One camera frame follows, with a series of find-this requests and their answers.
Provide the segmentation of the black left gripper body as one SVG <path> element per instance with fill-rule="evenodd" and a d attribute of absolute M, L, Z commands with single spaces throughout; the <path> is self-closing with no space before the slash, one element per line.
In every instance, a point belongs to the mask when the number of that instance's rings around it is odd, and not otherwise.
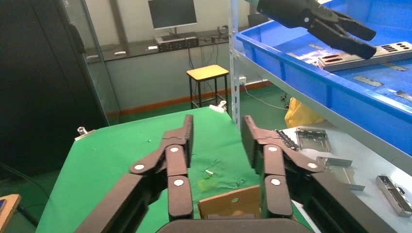
<path fill-rule="evenodd" d="M 287 28 L 308 28 L 315 19 L 328 20 L 328 8 L 315 0 L 259 0 L 257 11 Z"/>

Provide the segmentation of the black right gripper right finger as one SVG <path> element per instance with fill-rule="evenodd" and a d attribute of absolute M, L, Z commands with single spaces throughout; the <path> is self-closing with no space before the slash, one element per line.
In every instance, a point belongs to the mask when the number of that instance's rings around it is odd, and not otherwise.
<path fill-rule="evenodd" d="M 323 233 L 394 231 L 333 173 L 293 149 L 293 141 L 283 132 L 259 128 L 251 116 L 244 116 L 241 140 L 251 167 L 261 177 L 263 218 L 291 220 L 296 201 Z"/>

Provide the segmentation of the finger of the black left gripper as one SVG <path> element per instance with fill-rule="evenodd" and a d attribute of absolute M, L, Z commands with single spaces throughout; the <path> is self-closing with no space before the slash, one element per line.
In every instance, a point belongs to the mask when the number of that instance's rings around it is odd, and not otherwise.
<path fill-rule="evenodd" d="M 333 22 L 333 19 L 319 20 L 315 19 L 311 25 L 307 28 L 308 32 L 329 45 L 330 47 L 344 51 L 347 54 L 356 55 L 363 59 L 372 58 L 377 49 L 366 43 L 366 40 L 362 40 L 350 34 L 351 38 L 343 38 L 338 41 L 331 40 L 328 35 L 331 32 L 329 23 Z"/>
<path fill-rule="evenodd" d="M 359 21 L 341 12 L 329 9 L 333 22 L 329 23 L 331 40 L 338 41 L 343 38 L 351 38 L 350 34 L 362 40 L 371 41 L 377 32 Z"/>

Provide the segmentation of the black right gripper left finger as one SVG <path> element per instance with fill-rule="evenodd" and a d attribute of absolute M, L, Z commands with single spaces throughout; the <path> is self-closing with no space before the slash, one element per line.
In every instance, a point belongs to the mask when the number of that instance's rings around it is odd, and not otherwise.
<path fill-rule="evenodd" d="M 193 147 L 193 115 L 166 131 L 158 149 L 136 161 L 91 211 L 77 233 L 134 233 L 163 190 L 169 221 L 193 218 L 188 168 Z"/>

